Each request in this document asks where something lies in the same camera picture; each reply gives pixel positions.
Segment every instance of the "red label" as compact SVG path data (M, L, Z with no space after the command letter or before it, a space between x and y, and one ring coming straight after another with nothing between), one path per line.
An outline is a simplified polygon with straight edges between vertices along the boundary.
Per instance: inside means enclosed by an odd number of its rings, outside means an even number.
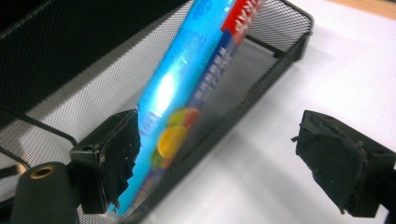
M248 33L248 28L259 14L263 4L264 0L236 0L221 27L221 31L224 32L228 29L233 35L236 45L239 45Z

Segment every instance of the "white desk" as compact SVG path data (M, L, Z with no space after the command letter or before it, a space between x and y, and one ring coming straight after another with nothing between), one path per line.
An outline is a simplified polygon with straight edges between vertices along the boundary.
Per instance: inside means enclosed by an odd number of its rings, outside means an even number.
M305 109L396 150L396 21L323 0L295 64L144 223L383 223L341 215L295 155Z

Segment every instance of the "black mesh basket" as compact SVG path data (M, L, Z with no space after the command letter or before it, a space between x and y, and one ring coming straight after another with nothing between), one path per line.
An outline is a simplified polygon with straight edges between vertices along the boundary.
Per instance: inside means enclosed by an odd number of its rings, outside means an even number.
M20 2L32 5L0 21L0 149L27 166L69 163L74 139L135 107L191 6L186 0ZM142 220L301 59L312 23L286 1L266 1L160 186L123 221ZM82 223L111 223L80 209L79 215Z

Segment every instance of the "white table surface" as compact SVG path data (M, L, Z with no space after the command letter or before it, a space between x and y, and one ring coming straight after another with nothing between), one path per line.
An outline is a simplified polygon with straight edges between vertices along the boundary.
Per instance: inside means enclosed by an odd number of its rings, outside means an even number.
M295 155L305 109L396 150L396 21L324 0L304 58L260 99L144 223L383 223L341 215Z

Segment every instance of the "mesh organizer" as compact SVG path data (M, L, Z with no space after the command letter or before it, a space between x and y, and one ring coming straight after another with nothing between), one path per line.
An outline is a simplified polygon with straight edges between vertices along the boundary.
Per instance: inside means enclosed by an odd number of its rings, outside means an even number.
M79 141L109 116L134 107L190 6L186 0L49 0L1 24L1 151L29 166L69 163L70 141L15 115ZM164 180L123 222L142 220L301 59L312 25L290 3L266 1ZM81 223L111 223L78 211Z

